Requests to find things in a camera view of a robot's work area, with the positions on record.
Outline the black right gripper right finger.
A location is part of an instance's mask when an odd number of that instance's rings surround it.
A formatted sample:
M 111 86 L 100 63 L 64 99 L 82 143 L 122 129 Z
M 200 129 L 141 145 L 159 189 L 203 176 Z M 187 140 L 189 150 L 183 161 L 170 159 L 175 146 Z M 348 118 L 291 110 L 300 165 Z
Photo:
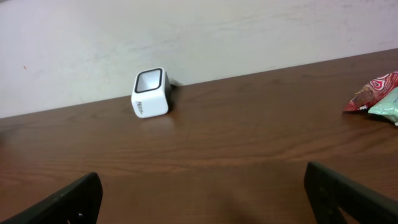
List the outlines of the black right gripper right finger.
M 317 223 L 397 223 L 397 202 L 317 162 L 309 162 L 304 187 Z

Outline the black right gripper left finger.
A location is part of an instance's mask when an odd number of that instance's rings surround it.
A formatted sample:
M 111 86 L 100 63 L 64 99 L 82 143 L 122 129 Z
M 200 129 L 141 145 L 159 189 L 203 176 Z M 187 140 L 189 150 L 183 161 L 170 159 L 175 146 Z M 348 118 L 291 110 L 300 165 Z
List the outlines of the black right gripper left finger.
M 102 198 L 99 175 L 90 172 L 2 224 L 96 224 Z

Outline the teal snack wrapper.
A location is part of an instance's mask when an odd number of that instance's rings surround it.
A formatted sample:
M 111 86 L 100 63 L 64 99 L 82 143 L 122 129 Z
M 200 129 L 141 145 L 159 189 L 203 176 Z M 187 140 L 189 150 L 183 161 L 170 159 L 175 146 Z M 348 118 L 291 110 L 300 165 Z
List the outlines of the teal snack wrapper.
M 371 107 L 368 113 L 383 116 L 397 126 L 397 88 L 391 90 L 382 100 Z

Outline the red orange chocolate bar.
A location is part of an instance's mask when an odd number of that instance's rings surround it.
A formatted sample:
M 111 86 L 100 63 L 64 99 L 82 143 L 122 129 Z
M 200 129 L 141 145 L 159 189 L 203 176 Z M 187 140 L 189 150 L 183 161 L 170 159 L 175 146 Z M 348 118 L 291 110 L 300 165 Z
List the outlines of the red orange chocolate bar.
M 397 72 L 372 79 L 344 107 L 343 112 L 366 111 L 397 87 Z

